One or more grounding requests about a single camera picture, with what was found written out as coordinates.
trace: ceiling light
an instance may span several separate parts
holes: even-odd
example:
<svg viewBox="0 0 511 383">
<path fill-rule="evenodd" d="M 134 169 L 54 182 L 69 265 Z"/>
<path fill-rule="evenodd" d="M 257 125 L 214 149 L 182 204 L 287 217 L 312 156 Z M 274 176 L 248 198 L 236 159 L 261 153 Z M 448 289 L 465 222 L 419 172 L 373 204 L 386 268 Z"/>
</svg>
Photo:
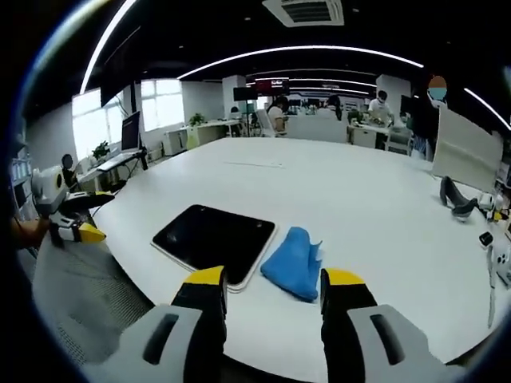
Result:
<svg viewBox="0 0 511 383">
<path fill-rule="evenodd" d="M 344 84 L 364 85 L 364 86 L 372 86 L 373 88 L 376 88 L 376 85 L 367 84 L 366 82 L 357 82 L 357 81 L 348 81 L 348 80 L 334 80 L 332 78 L 291 78 L 289 81 L 342 82 Z"/>
<path fill-rule="evenodd" d="M 316 87 L 298 87 L 298 88 L 289 88 L 292 90 L 334 90 L 336 92 L 350 92 L 350 93 L 360 93 L 360 94 L 369 94 L 368 92 L 362 92 L 361 90 L 353 90 L 353 89 L 337 89 L 337 88 L 316 88 Z"/>
<path fill-rule="evenodd" d="M 504 117 L 502 117 L 500 114 L 495 111 L 494 108 L 492 108 L 486 101 L 484 101 L 482 98 L 480 98 L 476 93 L 472 92 L 470 89 L 465 88 L 464 89 L 470 96 L 478 100 L 481 104 L 483 104 L 491 113 L 493 113 L 501 122 L 504 124 L 504 126 L 511 130 L 511 126 L 504 120 Z"/>
<path fill-rule="evenodd" d="M 418 68 L 424 68 L 424 65 L 419 64 L 418 62 L 411 61 L 411 60 L 408 60 L 403 57 L 395 56 L 393 54 L 379 52 L 377 50 L 355 48 L 353 46 L 340 46 L 340 45 L 298 45 L 298 46 L 282 46 L 279 48 L 256 50 L 254 52 L 247 52 L 247 53 L 243 53 L 243 54 L 238 54 L 236 56 L 227 57 L 223 60 L 218 60 L 218 61 L 212 62 L 211 64 L 207 64 L 207 65 L 201 66 L 200 68 L 191 70 L 185 74 L 181 74 L 177 79 L 182 80 L 183 78 L 185 78 L 191 74 L 200 72 L 201 70 L 211 68 L 212 66 L 220 65 L 225 62 L 232 61 L 232 60 L 237 60 L 239 58 L 255 56 L 255 55 L 263 54 L 263 53 L 282 52 L 282 51 L 286 51 L 286 50 L 304 50 L 304 49 L 331 49 L 331 50 L 347 50 L 347 51 L 359 52 L 359 53 L 370 53 L 370 54 L 374 54 L 377 56 L 382 56 L 382 57 L 387 57 L 387 58 L 392 58 L 394 60 L 402 61 L 402 62 L 405 62 L 406 64 L 417 66 Z"/>
<path fill-rule="evenodd" d="M 368 73 L 368 72 L 360 72 L 357 70 L 348 70 L 348 69 L 328 69 L 328 68 L 299 68 L 299 69 L 281 69 L 281 70 L 269 70 L 267 72 L 258 72 L 258 73 L 249 73 L 247 76 L 254 77 L 256 75 L 268 74 L 268 73 L 287 73 L 287 72 L 304 72 L 304 71 L 323 71 L 323 72 L 343 72 L 343 73 L 358 73 L 364 74 L 367 76 L 377 76 L 377 73 Z"/>
<path fill-rule="evenodd" d="M 265 77 L 265 78 L 256 78 L 256 81 L 265 81 L 265 80 L 289 80 L 289 77 Z"/>
<path fill-rule="evenodd" d="M 117 12 L 113 15 L 112 20 L 108 24 L 103 32 L 103 35 L 99 39 L 99 42 L 94 49 L 93 55 L 90 57 L 89 64 L 87 65 L 87 70 L 85 71 L 85 76 L 83 77 L 83 81 L 81 82 L 80 94 L 85 93 L 85 89 L 87 88 L 87 83 L 89 82 L 90 75 L 93 72 L 94 66 L 96 65 L 96 61 L 99 58 L 99 53 L 105 48 L 105 44 L 110 38 L 113 30 L 115 30 L 117 24 L 122 20 L 122 18 L 128 13 L 129 9 L 135 4 L 137 0 L 126 0 L 125 3 L 117 10 Z"/>
</svg>

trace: whiteboard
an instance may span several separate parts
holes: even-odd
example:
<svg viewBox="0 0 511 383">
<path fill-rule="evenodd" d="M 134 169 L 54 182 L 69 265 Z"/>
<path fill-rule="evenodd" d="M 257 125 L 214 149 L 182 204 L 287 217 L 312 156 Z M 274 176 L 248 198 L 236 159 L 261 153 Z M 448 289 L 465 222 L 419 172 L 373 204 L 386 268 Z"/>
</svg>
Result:
<svg viewBox="0 0 511 383">
<path fill-rule="evenodd" d="M 502 159 L 502 143 L 463 116 L 440 108 L 433 174 L 480 189 L 493 190 Z"/>
</svg>

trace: gray chair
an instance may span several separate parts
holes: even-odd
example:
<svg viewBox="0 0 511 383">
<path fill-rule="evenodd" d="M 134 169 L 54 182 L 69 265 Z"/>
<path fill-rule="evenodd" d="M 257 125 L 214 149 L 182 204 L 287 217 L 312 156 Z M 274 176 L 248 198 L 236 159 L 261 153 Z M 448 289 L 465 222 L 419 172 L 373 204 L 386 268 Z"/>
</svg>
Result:
<svg viewBox="0 0 511 383">
<path fill-rule="evenodd" d="M 122 332 L 153 307 L 106 246 L 58 248 L 48 235 L 39 249 L 32 291 L 42 319 L 76 365 L 105 361 L 117 350 Z"/>
<path fill-rule="evenodd" d="M 411 154 L 412 132 L 408 128 L 391 127 L 385 143 L 387 152 Z"/>
</svg>

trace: potted plant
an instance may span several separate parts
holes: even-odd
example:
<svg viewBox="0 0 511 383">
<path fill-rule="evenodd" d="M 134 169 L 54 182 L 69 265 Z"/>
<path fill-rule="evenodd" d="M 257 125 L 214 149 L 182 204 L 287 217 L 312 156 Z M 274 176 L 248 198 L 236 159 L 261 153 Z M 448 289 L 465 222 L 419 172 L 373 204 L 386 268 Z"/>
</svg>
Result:
<svg viewBox="0 0 511 383">
<path fill-rule="evenodd" d="M 204 122 L 206 122 L 206 118 L 200 113 L 195 113 L 188 123 L 190 126 L 196 126 L 203 124 Z"/>
<path fill-rule="evenodd" d="M 109 143 L 106 141 L 101 142 L 94 150 L 93 157 L 99 163 L 100 160 L 110 153 Z"/>
<path fill-rule="evenodd" d="M 351 110 L 348 112 L 348 121 L 351 124 L 353 120 L 356 120 L 359 124 L 363 120 L 363 115 L 358 110 Z"/>
</svg>

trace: tablet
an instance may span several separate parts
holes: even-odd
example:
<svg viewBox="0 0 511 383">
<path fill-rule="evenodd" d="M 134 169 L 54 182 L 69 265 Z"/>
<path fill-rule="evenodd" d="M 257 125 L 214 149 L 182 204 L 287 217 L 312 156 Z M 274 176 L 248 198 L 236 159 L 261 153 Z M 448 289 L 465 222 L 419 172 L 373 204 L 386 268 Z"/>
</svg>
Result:
<svg viewBox="0 0 511 383">
<path fill-rule="evenodd" d="M 225 266 L 228 289 L 238 292 L 274 233 L 272 222 L 192 205 L 158 232 L 152 245 L 189 270 Z"/>
</svg>

